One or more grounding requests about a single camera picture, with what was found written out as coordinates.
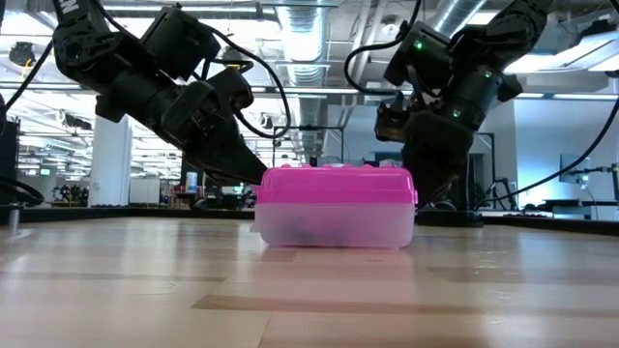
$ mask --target wooden surface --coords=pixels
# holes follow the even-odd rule
[[[619,347],[619,239],[418,228],[404,250],[268,248],[251,223],[0,229],[0,346]]]

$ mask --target pink plastic container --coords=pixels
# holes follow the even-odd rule
[[[272,168],[256,191],[255,227],[272,246],[406,247],[415,190],[402,168]]]

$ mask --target ceiling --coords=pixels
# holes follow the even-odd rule
[[[295,0],[279,0],[279,1],[263,1],[262,10],[265,13],[265,18],[272,18],[277,15],[278,4],[292,3]],[[434,15],[434,10],[437,6],[437,0],[427,0],[424,5],[424,10],[420,13],[421,20],[428,20]],[[470,23],[485,24],[496,14],[497,10],[504,8],[510,1],[493,0],[487,1],[485,6],[471,19]],[[9,60],[9,51],[16,42],[33,43],[33,51],[36,56],[40,56],[44,47],[50,40],[50,36],[55,26],[55,16],[51,12],[48,2],[39,4],[42,6],[39,9],[32,9],[32,6],[20,8],[18,1],[10,1],[10,6],[5,15],[2,25],[2,36],[0,36],[0,70],[2,77],[0,78],[0,91],[5,100],[7,100],[15,92],[15,84],[9,82],[21,82],[24,76],[28,74],[28,70],[19,67]],[[122,24],[127,30],[137,36],[141,36],[146,28],[150,25],[157,8],[166,3],[164,1],[103,1],[104,6],[115,19]],[[193,15],[201,18],[200,21],[211,25],[225,34],[233,34],[231,39],[262,57],[269,63],[278,73],[284,85],[289,86],[288,67],[293,64],[286,61],[284,55],[285,47],[282,44],[282,31],[280,25],[273,20],[251,20],[251,18],[236,19],[241,11],[254,11],[254,2],[231,3],[220,2],[216,4],[211,1],[183,1],[186,10]],[[308,0],[305,3],[320,4],[325,6],[327,13],[327,21],[325,28],[325,44],[326,52],[323,60],[312,63],[315,66],[320,66],[324,69],[326,78],[323,86],[316,87],[345,87],[345,79],[343,78],[343,61],[350,52],[355,38],[355,34],[362,32],[364,37],[363,42],[369,40],[370,30],[376,28],[373,42],[385,43],[392,41],[395,38],[396,32],[383,30],[387,25],[384,18],[388,17],[394,24],[399,25],[403,20],[410,17],[412,9],[415,5],[414,1],[385,1],[382,16],[376,17],[377,4],[381,2],[377,0],[337,0],[337,1],[314,1]],[[362,9],[370,4],[368,23],[364,28],[360,28],[360,14]],[[555,16],[551,19],[545,32],[545,37],[538,45],[543,48],[544,54],[533,54],[529,56],[526,64],[520,62],[519,66],[515,66],[515,73],[523,73],[521,79],[527,91],[538,91],[544,89],[543,92],[549,92],[549,89],[555,87],[566,88],[566,80],[572,81],[574,86],[569,85],[568,88],[573,88],[576,92],[585,92],[582,90],[583,84],[579,83],[581,79],[574,80],[573,78],[553,78],[539,77],[538,73],[530,73],[531,66],[538,66],[534,70],[552,70],[557,67],[552,65],[555,61],[549,60],[555,56],[552,50],[560,52],[568,48],[570,43],[574,41],[574,32],[580,31],[582,28],[590,24],[591,20],[600,15],[610,14],[606,1],[593,0],[571,0],[571,1],[556,1]],[[221,15],[213,18],[213,10],[218,9]],[[209,18],[202,18],[206,12],[210,12]],[[379,25],[373,26],[375,20],[381,21]],[[299,43],[295,49],[302,50],[307,43]],[[364,64],[361,69],[361,80],[365,82],[382,82],[382,73],[386,67],[386,63],[394,54],[395,49],[386,49],[383,51],[375,51],[370,55],[370,63]],[[619,43],[616,47],[607,47],[606,56],[600,58],[606,61],[612,56],[619,53]],[[579,70],[587,70],[592,68],[580,67]],[[221,67],[214,66],[209,75],[213,75],[221,70]],[[588,90],[593,92],[605,86],[598,86],[596,81],[604,81],[602,73],[593,74],[599,76],[591,78],[593,72],[587,72]],[[245,74],[248,82],[254,86],[273,86],[273,81],[261,67],[256,67]],[[81,91],[74,88],[72,81],[60,74],[55,67],[53,56],[50,57],[44,64],[44,68],[38,73],[34,79],[34,85],[38,88],[31,88],[26,91],[19,101],[13,106],[10,111],[10,117],[19,119],[20,129],[22,131],[20,153],[22,167],[25,171],[30,171],[33,168],[33,162],[43,164],[46,163],[62,163],[64,169],[60,173],[67,177],[80,178],[88,176],[90,158],[92,154],[92,141],[94,132],[92,130],[76,129],[68,127],[63,122],[66,115],[76,117],[84,122],[89,123],[92,128],[96,127],[97,116],[95,110],[95,95],[89,91]],[[321,97],[320,93],[304,98],[325,98]],[[291,108],[293,110],[293,119],[296,125],[299,124],[299,98],[291,93],[289,96]],[[330,104],[340,104],[345,102],[350,103],[350,99],[342,99],[339,96],[328,98]],[[264,117],[270,117],[275,126],[282,125],[284,118],[282,117],[282,103],[279,99],[272,96],[263,96],[256,94],[255,102],[244,112],[247,118],[254,125],[259,127]],[[340,121],[342,112],[336,114],[329,113],[323,126],[335,126]],[[164,178],[178,178],[180,175],[180,158],[181,152],[175,149],[170,144],[157,138],[150,130],[144,126],[133,122],[133,175],[143,176],[147,174],[157,174]],[[242,125],[241,132],[247,140],[248,146],[255,151],[265,163],[271,165],[273,160],[272,141],[259,138],[251,133]],[[288,138],[284,139],[276,150],[276,165],[281,165],[285,162],[298,163],[307,160],[302,155],[300,149],[301,142],[298,132],[292,132]]]

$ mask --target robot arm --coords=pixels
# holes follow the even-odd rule
[[[422,22],[405,28],[384,77],[396,86],[411,83],[415,95],[404,107],[381,104],[375,132],[379,140],[404,143],[404,167],[422,205],[444,193],[466,164],[492,103],[522,92],[516,77],[503,71],[533,49],[551,3],[515,0],[488,25],[464,27],[452,39]],[[437,100],[426,104],[422,93]]]
[[[126,114],[183,150],[194,166],[218,179],[259,184],[265,165],[245,145],[235,114],[253,102],[238,70],[188,80],[200,61],[221,47],[209,27],[180,6],[164,7],[142,38],[111,32],[98,0],[52,0],[53,33],[61,73],[99,93],[96,113],[119,122]]]

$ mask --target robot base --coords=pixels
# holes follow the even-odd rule
[[[471,211],[419,211],[415,219],[420,226],[484,227],[479,212]]]

